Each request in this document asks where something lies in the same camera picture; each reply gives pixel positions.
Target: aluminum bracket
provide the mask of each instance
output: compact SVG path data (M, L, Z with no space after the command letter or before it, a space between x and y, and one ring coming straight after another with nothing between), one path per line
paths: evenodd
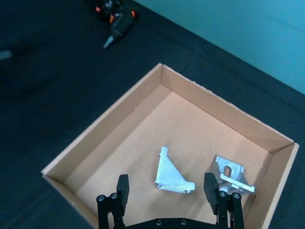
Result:
M186 181L167 156L167 147L162 147L155 183L158 189L179 193L190 193L195 190L195 183Z
M225 175L226 168L230 170L229 176ZM233 192L241 195L255 192L255 186L249 185L244 176L244 166L217 156L212 170L219 184L219 191L224 191L229 195Z

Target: light blue wall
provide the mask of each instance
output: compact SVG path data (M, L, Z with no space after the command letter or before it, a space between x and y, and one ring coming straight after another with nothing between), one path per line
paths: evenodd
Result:
M136 0L305 94L305 0Z

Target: black tablecloth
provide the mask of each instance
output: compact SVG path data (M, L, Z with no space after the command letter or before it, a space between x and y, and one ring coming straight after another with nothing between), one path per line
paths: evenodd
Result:
M90 228L40 171L158 62L300 144L270 228L304 227L305 96L137 7L104 51L109 28L83 0L0 3L0 48L14 53L0 61L0 228Z

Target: power drill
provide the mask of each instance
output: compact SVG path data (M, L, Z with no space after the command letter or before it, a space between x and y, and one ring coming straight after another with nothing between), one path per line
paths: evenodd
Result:
M103 46L104 49L107 49L110 44L120 39L128 31L137 15L125 0L97 0L95 11L110 23L111 34Z

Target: open cardboard box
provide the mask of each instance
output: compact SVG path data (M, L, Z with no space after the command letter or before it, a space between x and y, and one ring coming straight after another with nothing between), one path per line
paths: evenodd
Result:
M191 194L156 188L162 146ZM43 177L94 227L96 197L115 192L128 174L126 226L184 217L215 223L203 177L216 155L244 165L256 194L243 196L246 228L267 228L298 144L212 92L158 64L114 103L44 170Z

